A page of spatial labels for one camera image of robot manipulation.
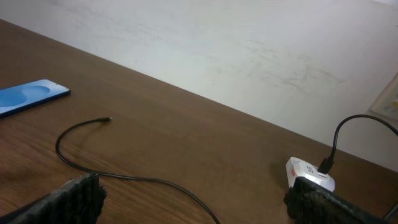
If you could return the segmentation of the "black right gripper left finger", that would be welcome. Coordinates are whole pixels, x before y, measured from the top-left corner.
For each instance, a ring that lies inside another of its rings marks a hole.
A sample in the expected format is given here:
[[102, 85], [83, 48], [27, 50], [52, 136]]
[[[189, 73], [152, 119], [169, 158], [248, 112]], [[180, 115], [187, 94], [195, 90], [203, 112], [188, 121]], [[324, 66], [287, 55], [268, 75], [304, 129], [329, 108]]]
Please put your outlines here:
[[96, 224], [106, 190], [99, 176], [86, 174], [1, 217], [1, 224]]

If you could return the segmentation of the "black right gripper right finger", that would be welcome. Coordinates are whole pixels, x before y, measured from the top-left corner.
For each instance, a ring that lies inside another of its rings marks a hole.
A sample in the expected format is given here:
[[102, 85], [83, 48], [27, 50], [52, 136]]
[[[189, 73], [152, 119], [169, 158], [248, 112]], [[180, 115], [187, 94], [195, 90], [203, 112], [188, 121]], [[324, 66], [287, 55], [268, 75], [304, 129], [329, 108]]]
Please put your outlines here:
[[295, 224], [388, 224], [304, 177], [296, 178], [284, 197]]

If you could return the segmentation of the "blue smartphone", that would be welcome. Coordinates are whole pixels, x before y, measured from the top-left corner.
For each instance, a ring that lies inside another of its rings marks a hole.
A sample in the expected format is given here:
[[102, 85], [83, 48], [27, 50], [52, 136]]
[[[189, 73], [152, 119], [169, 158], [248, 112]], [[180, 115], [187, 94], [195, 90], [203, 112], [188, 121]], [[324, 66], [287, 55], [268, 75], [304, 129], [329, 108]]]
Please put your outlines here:
[[48, 79], [1, 89], [1, 118], [67, 96], [70, 89]]

